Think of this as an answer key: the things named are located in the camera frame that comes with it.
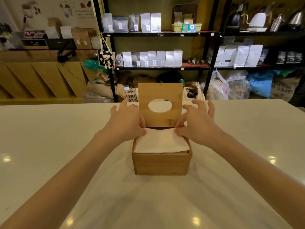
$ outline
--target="oval opening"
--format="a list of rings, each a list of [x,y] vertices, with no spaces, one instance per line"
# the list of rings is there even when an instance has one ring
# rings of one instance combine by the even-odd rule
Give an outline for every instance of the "oval opening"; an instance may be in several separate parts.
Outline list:
[[[171,110],[173,104],[168,100],[155,99],[148,104],[148,107],[153,112],[167,112]]]

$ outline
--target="metal shelf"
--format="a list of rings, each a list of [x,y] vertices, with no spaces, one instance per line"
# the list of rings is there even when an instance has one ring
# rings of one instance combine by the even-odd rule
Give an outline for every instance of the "metal shelf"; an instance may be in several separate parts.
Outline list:
[[[202,30],[200,32],[183,33],[174,31],[161,31],[161,33],[143,33],[143,32],[126,32],[126,33],[112,33],[101,32],[103,37],[207,37],[218,35],[217,31]]]
[[[144,66],[133,66],[133,67],[121,67],[116,65],[116,70],[210,70],[211,67],[208,64],[204,65],[190,65],[188,63],[183,62],[182,67],[168,67],[168,66],[151,66],[151,67],[144,67]]]
[[[305,30],[300,31],[276,31],[276,32],[250,32],[250,31],[239,31],[239,32],[225,32],[224,36],[303,36]]]
[[[299,70],[305,69],[305,64],[279,64],[279,65],[269,65],[263,64],[257,67],[215,67],[214,70],[248,70],[248,71],[260,71],[260,70]]]

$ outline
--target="table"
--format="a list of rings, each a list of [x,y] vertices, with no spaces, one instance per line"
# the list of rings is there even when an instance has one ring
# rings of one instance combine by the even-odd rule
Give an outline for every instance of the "table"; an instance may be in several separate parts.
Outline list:
[[[302,111],[282,100],[214,104],[223,130],[305,183]],[[0,106],[0,223],[90,141],[108,121],[112,105]],[[290,228],[225,160],[191,144],[184,177],[136,176],[132,141],[121,144],[61,228]]]

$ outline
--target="white tissue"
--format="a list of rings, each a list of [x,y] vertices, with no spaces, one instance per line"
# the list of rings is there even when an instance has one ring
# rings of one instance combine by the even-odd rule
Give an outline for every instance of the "white tissue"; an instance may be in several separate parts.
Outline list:
[[[147,128],[146,131],[145,136],[137,139],[135,153],[176,153],[190,149],[185,139],[173,132],[173,128],[164,130]]]

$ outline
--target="black kettle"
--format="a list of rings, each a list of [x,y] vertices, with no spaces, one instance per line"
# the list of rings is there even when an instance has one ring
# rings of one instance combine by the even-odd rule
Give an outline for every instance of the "black kettle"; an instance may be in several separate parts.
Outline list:
[[[239,32],[240,23],[242,22],[242,9],[244,4],[241,3],[238,5],[236,13],[232,14],[227,22],[226,32]]]

